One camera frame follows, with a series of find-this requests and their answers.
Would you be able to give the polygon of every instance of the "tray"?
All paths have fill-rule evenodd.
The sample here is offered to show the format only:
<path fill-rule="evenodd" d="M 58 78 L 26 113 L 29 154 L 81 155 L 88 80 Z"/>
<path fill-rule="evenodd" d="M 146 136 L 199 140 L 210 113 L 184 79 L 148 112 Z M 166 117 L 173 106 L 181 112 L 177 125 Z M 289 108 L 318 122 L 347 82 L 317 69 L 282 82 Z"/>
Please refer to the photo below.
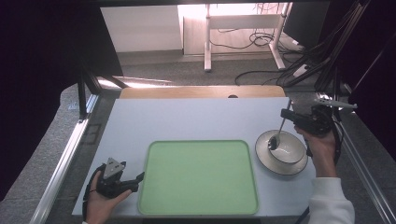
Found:
<path fill-rule="evenodd" d="M 144 215 L 252 215 L 258 210 L 247 143 L 158 141 L 149 146 Z"/>

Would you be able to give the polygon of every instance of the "wall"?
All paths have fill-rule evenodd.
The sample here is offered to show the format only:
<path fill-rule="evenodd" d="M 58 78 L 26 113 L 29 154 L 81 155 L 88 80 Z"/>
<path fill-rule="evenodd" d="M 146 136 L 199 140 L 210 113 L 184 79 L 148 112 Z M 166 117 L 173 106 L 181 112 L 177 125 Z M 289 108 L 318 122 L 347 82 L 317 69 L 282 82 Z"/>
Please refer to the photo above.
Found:
<path fill-rule="evenodd" d="M 182 49 L 177 6 L 101 10 L 116 52 Z"/>

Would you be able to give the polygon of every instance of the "sleeve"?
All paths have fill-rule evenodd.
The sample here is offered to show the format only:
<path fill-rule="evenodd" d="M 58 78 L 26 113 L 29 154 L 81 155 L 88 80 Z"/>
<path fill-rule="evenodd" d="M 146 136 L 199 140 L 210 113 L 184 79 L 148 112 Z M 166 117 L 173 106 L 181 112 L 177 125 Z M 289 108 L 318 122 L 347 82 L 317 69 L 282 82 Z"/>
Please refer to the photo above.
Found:
<path fill-rule="evenodd" d="M 320 177 L 312 183 L 314 193 L 309 200 L 309 224 L 355 222 L 353 204 L 344 196 L 340 178 Z"/>

